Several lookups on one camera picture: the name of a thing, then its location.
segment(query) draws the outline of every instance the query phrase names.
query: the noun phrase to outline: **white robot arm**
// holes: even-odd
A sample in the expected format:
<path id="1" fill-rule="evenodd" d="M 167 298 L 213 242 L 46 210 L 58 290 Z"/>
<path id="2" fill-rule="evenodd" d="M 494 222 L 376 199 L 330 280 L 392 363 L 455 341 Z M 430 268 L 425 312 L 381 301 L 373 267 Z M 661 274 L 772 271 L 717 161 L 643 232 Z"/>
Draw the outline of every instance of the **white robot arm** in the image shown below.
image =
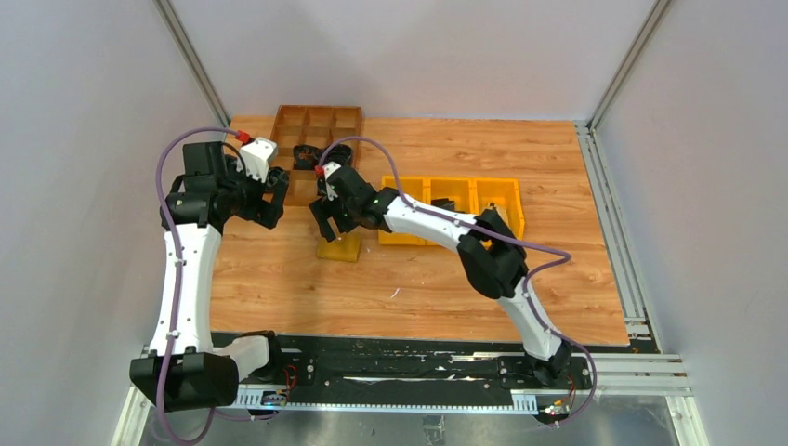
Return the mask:
<path id="1" fill-rule="evenodd" d="M 547 386 L 558 379 L 569 361 L 571 349 L 551 333 L 551 329 L 557 329 L 528 286 L 525 251 L 495 239 L 491 240 L 489 248 L 485 248 L 482 242 L 488 241 L 489 237 L 462 224 L 481 226 L 513 237 L 497 212 L 486 210 L 479 216 L 473 216 L 421 203 L 409 195 L 402 197 L 391 188 L 377 191 L 354 169 L 337 162 L 327 163 L 322 168 L 322 175 L 326 184 L 325 196 L 309 208 L 326 240 L 330 242 L 335 237 L 328 221 L 331 218 L 340 232 L 363 226 L 411 234 L 457 253 L 474 289 L 498 302 L 517 327 L 525 352 L 533 359 L 534 375 Z M 427 212 L 417 212 L 414 206 Z M 529 299 L 541 321 L 534 315 Z"/>
<path id="2" fill-rule="evenodd" d="M 224 224 L 239 216 L 274 228 L 282 216 L 289 182 L 282 169 L 269 169 L 277 154 L 275 143 L 257 138 L 242 146 L 240 154 L 241 159 L 225 156 L 221 142 L 184 145 L 185 173 L 166 197 L 183 251 L 177 256 L 173 233 L 164 222 L 167 263 L 162 307 L 149 355 L 132 360 L 129 375 L 155 401 L 158 372 L 172 335 L 175 341 L 164 399 L 167 411 L 231 404 L 239 381 L 265 369 L 276 355 L 273 332 L 243 334 L 220 349 L 214 349 L 211 340 L 211 280 Z M 270 202 L 263 200 L 264 192 L 272 192 Z M 170 333 L 176 262 L 180 261 L 177 330 Z"/>

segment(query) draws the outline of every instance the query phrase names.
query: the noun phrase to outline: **metal floor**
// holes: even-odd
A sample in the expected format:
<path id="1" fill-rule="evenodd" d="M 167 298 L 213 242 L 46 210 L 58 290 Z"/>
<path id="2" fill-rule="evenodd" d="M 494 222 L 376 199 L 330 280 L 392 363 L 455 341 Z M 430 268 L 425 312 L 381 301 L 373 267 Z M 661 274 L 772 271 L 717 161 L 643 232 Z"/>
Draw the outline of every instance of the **metal floor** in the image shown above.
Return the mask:
<path id="1" fill-rule="evenodd" d="M 171 417 L 181 437 L 193 438 L 203 427 L 205 411 Z M 148 424 L 140 445 L 169 444 L 156 440 L 152 426 Z M 558 430 L 529 432 L 534 426 L 527 415 L 292 412 L 268 422 L 217 419 L 201 445 L 678 445 L 663 397 L 602 397 Z"/>

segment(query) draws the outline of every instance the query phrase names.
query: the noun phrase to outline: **gray wall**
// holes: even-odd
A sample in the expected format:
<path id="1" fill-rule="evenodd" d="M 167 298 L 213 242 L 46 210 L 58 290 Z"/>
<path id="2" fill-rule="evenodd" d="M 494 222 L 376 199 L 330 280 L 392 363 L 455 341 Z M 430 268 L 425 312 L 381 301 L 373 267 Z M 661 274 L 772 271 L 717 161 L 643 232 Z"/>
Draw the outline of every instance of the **gray wall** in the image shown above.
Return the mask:
<path id="1" fill-rule="evenodd" d="M 108 444 L 161 300 L 155 163 L 214 120 L 150 1 L 7 2 L 0 60 L 0 444 Z"/>
<path id="2" fill-rule="evenodd" d="M 554 119 L 590 115 L 652 3 L 174 1 L 230 113 Z"/>
<path id="3" fill-rule="evenodd" d="M 788 4 L 674 2 L 599 131 L 714 445 L 784 444 Z"/>

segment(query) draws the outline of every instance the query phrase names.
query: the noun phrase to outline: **yellow bin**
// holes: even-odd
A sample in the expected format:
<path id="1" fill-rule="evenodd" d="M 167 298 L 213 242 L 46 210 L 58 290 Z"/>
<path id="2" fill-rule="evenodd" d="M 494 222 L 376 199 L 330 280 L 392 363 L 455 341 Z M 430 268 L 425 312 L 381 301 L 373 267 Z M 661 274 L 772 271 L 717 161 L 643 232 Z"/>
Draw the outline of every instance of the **yellow bin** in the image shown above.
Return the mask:
<path id="1" fill-rule="evenodd" d="M 454 202 L 457 212 L 481 214 L 484 209 L 494 207 L 512 229 L 516 238 L 525 233 L 525 217 L 519 194 L 519 183 L 514 178 L 484 177 L 400 177 L 402 189 L 422 203 L 448 198 Z M 382 187 L 397 188 L 394 177 L 384 176 Z M 413 235 L 389 234 L 378 231 L 380 244 L 433 245 Z"/>

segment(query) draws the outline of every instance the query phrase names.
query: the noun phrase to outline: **wooden table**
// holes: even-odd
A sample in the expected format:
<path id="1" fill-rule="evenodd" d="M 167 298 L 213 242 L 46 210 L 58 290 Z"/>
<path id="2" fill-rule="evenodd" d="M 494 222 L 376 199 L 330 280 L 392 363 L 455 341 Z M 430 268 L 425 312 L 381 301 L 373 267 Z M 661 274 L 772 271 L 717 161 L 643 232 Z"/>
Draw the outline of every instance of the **wooden table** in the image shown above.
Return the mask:
<path id="1" fill-rule="evenodd" d="M 273 117 L 238 116 L 231 126 L 267 137 L 272 125 Z M 363 134 L 391 151 L 401 175 L 517 178 L 526 240 L 574 256 L 534 279 L 550 318 L 581 342 L 628 344 L 572 123 L 368 118 Z M 376 187 L 390 172 L 368 144 L 361 146 L 359 171 Z M 214 273 L 212 328 L 519 339 L 498 304 L 470 287 L 456 255 L 438 246 L 381 246 L 374 231 L 356 231 L 361 256 L 351 264 L 315 256 L 320 235 L 306 207 L 286 208 L 275 230 L 231 219 Z M 551 258 L 529 251 L 527 264 L 534 268 Z"/>

